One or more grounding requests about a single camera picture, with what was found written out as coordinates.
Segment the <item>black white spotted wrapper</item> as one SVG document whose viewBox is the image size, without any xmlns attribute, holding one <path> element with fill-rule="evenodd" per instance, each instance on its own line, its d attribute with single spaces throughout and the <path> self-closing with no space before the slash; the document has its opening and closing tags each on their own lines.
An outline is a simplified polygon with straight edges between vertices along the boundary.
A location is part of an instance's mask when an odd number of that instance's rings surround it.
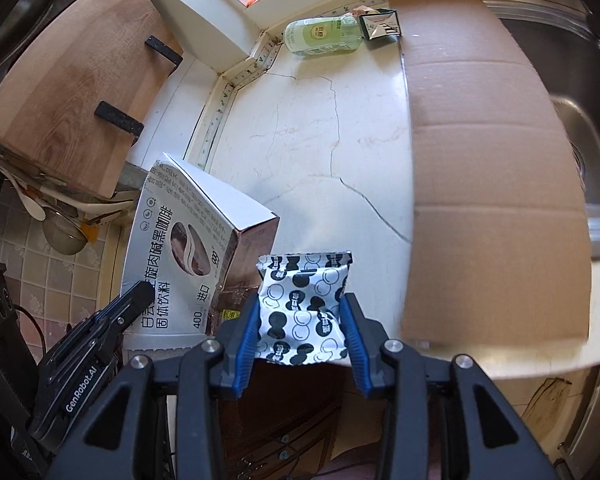
<svg viewBox="0 0 600 480">
<path fill-rule="evenodd" d="M 350 252 L 260 257 L 256 357 L 292 366 L 346 358 L 339 310 L 351 263 Z"/>
</svg>

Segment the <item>white rice paddle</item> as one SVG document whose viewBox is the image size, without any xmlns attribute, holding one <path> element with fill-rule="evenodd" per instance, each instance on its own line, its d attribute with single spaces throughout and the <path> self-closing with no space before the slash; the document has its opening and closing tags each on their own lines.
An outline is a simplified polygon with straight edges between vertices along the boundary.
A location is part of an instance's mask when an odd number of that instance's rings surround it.
<svg viewBox="0 0 600 480">
<path fill-rule="evenodd" d="M 23 192 L 19 184 L 14 179 L 9 179 L 9 181 L 14 187 L 16 194 L 27 213 L 30 214 L 34 220 L 43 222 L 46 218 L 45 210 L 33 198 L 27 196 L 27 194 Z"/>
</svg>

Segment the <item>green drink bottle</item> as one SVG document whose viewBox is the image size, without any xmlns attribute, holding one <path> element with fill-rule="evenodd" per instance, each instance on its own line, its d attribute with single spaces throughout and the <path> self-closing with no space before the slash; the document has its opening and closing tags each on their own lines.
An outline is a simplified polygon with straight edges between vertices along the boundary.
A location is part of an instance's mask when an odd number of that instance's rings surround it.
<svg viewBox="0 0 600 480">
<path fill-rule="evenodd" d="M 305 18 L 289 23 L 283 40 L 298 55 L 355 51 L 363 41 L 358 20 L 351 14 Z"/>
</svg>

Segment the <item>flat brown cardboard sheet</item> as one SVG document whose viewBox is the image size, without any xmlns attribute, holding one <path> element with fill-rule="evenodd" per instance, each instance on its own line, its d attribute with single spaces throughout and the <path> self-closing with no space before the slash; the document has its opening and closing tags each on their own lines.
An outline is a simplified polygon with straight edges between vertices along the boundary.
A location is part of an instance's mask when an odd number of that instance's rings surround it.
<svg viewBox="0 0 600 480">
<path fill-rule="evenodd" d="M 584 192 L 539 74 L 481 0 L 391 3 L 414 162 L 402 335 L 449 346 L 584 341 Z"/>
</svg>

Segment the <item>green white cigarette box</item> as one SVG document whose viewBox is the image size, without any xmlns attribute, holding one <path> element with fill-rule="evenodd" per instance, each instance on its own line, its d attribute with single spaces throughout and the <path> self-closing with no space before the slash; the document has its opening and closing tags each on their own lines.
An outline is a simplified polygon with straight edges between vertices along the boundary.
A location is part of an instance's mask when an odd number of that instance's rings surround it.
<svg viewBox="0 0 600 480">
<path fill-rule="evenodd" d="M 365 10 L 358 17 L 358 22 L 366 41 L 401 35 L 398 12 L 393 9 Z"/>
</svg>

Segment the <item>brown white coffee box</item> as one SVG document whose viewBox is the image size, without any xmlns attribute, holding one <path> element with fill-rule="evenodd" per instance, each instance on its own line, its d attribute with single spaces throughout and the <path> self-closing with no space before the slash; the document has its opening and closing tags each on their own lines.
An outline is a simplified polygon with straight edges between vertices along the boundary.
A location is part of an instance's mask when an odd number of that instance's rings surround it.
<svg viewBox="0 0 600 480">
<path fill-rule="evenodd" d="M 222 311 L 258 288 L 278 224 L 248 195 L 162 154 L 140 192 L 121 284 L 148 281 L 155 300 L 125 331 L 124 350 L 170 356 L 212 335 Z"/>
</svg>

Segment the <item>white slotted spatula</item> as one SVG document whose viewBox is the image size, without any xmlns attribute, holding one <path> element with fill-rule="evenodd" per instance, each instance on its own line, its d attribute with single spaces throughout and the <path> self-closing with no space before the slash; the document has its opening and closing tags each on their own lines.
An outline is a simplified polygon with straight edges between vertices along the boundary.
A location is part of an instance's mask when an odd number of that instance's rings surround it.
<svg viewBox="0 0 600 480">
<path fill-rule="evenodd" d="M 136 204 L 138 196 L 140 196 L 139 192 L 130 191 L 114 194 L 112 200 L 104 202 L 81 202 L 46 185 L 40 186 L 40 192 L 59 203 L 76 208 L 77 211 L 84 214 L 85 223 L 92 222 L 93 224 L 111 221 L 119 214 L 125 214 Z"/>
</svg>

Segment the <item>metal strainer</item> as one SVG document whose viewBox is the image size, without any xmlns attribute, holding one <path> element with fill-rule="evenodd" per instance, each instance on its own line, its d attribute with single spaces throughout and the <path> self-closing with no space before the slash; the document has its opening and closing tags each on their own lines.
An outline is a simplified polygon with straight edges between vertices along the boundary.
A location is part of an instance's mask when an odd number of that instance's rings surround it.
<svg viewBox="0 0 600 480">
<path fill-rule="evenodd" d="M 45 208 L 42 229 L 47 243 L 61 255 L 73 256 L 87 244 L 87 237 L 80 228 L 61 212 Z"/>
</svg>

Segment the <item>wooden cutting board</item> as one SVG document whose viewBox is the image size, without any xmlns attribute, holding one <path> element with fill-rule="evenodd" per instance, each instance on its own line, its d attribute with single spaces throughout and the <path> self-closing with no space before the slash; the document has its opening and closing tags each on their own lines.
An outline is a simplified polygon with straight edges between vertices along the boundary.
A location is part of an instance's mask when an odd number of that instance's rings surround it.
<svg viewBox="0 0 600 480">
<path fill-rule="evenodd" d="M 111 197 L 182 54 L 151 0 L 76 0 L 1 82 L 1 146 L 70 188 Z"/>
</svg>

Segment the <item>stainless steel sink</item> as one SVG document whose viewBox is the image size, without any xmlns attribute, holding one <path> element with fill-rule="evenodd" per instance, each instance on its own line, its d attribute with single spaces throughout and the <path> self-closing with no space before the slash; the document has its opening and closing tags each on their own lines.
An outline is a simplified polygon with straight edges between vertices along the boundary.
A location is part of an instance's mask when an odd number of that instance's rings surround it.
<svg viewBox="0 0 600 480">
<path fill-rule="evenodd" d="M 532 3 L 486 3 L 550 94 L 583 181 L 592 258 L 600 260 L 600 37 L 577 14 Z"/>
</svg>

